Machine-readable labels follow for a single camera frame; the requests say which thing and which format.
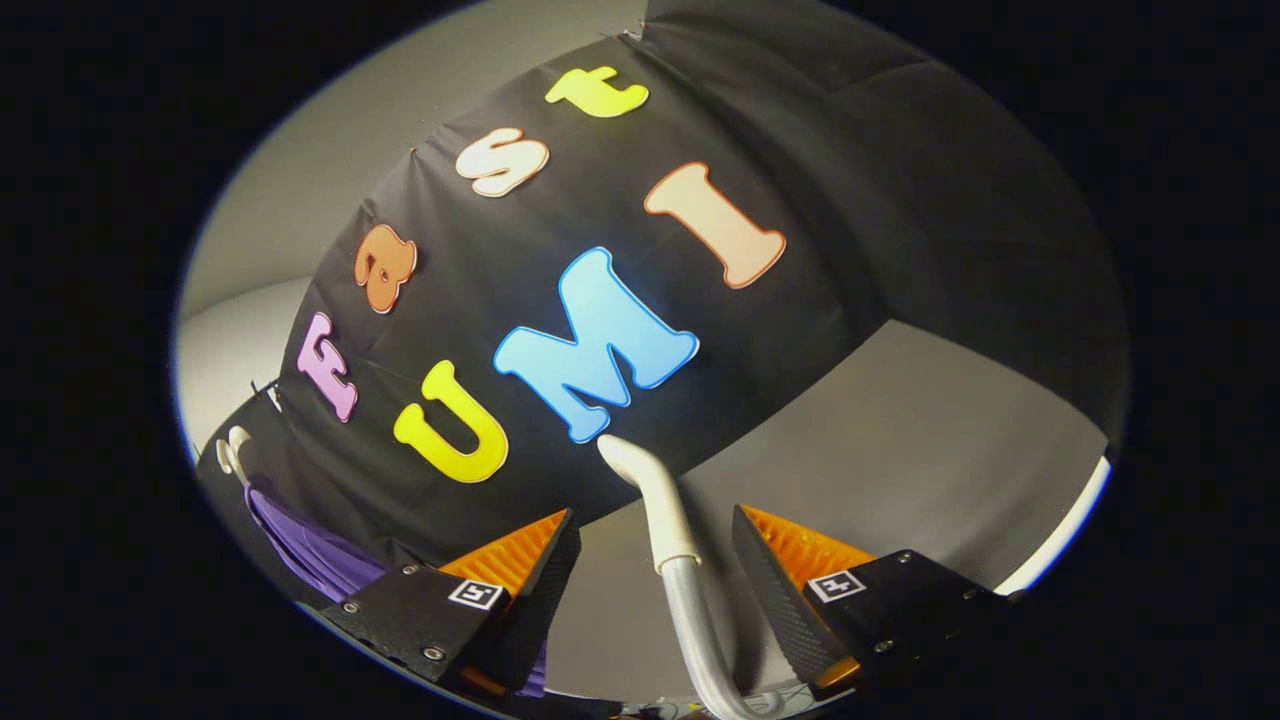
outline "letter m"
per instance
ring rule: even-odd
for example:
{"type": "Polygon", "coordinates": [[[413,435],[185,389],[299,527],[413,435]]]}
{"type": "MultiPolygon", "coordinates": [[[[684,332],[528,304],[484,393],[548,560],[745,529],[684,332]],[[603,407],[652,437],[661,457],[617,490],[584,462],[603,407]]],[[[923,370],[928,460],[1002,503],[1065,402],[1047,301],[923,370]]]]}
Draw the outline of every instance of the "letter m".
{"type": "Polygon", "coordinates": [[[493,366],[525,380],[568,424],[573,442],[588,442],[609,424],[609,413],[588,406],[576,391],[626,407],[631,395],[618,370],[618,354],[643,389],[662,384],[698,352],[698,338],[675,332],[613,274],[603,247],[580,255],[559,281],[572,341],[516,328],[498,346],[493,366]]]}

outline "gray metal tube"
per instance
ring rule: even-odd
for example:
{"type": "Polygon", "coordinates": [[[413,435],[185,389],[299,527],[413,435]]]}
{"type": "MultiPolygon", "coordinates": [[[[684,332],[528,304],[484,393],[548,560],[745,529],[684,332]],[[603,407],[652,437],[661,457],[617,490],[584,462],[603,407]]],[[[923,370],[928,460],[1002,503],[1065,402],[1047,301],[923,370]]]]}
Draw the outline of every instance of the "gray metal tube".
{"type": "Polygon", "coordinates": [[[721,655],[707,600],[698,578],[698,562],[690,556],[672,557],[662,564],[662,584],[667,589],[671,621],[680,639],[680,653],[694,682],[698,697],[719,720],[772,720],[782,711],[778,693],[767,693],[769,706],[756,712],[746,706],[730,682],[721,655]]]}

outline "black fabric backdrop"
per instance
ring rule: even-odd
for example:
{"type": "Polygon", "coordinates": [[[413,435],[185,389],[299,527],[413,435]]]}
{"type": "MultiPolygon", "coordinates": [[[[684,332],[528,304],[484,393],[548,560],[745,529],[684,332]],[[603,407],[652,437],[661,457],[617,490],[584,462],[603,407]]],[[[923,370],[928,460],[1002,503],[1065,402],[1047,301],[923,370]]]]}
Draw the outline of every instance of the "black fabric backdrop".
{"type": "Polygon", "coordinates": [[[829,8],[786,5],[655,3],[641,41],[602,40],[513,79],[369,193],[316,270],[280,370],[284,448],[317,520],[383,556],[407,550],[439,564],[564,506],[589,523],[637,498],[594,447],[568,441],[531,388],[493,370],[517,325],[572,337],[557,282],[595,246],[659,318],[701,341],[660,387],[605,406],[607,432],[677,474],[780,410],[890,316],[1041,382],[1119,442],[1119,293],[1065,174],[951,70],[829,8]],[[563,72],[600,65],[618,70],[616,87],[648,87],[648,101],[600,119],[543,99],[563,72]],[[454,160],[498,127],[547,143],[550,159],[490,199],[454,160]],[[643,208],[692,160],[756,225],[787,238],[746,288],[726,287],[690,231],[643,208]],[[355,251],[379,223],[420,254],[387,315],[352,278],[355,251]],[[296,366],[317,311],[333,320],[343,382],[358,388],[347,423],[296,366]],[[444,477],[393,437],[417,402],[454,447],[475,448],[451,411],[420,396],[440,360],[511,443],[483,483],[444,477]]]}

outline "yellow letter u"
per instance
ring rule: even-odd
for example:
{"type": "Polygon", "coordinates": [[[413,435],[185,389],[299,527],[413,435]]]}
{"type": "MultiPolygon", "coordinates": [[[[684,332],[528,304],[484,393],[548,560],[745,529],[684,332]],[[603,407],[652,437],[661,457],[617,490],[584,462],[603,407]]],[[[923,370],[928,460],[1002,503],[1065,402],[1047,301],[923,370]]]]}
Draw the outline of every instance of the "yellow letter u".
{"type": "Polygon", "coordinates": [[[422,407],[412,404],[396,419],[396,439],[413,447],[445,475],[460,483],[479,483],[493,477],[507,461],[507,433],[498,420],[453,379],[453,363],[440,360],[422,380],[422,397],[439,400],[466,423],[480,439],[470,455],[458,452],[440,433],[426,424],[422,407]]]}

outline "purple fabric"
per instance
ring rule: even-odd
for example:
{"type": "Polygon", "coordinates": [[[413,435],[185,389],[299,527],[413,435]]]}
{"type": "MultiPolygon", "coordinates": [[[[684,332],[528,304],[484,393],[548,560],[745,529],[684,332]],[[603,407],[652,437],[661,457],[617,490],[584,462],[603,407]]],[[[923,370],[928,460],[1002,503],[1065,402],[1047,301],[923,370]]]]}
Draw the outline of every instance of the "purple fabric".
{"type": "Polygon", "coordinates": [[[358,547],[291,512],[252,480],[244,488],[244,505],[289,570],[334,602],[385,573],[358,547]]]}
{"type": "Polygon", "coordinates": [[[525,682],[525,687],[516,691],[516,694],[521,697],[543,697],[547,694],[547,642],[543,642],[543,650],[538,653],[538,661],[534,662],[532,671],[529,673],[529,680],[525,682]]]}

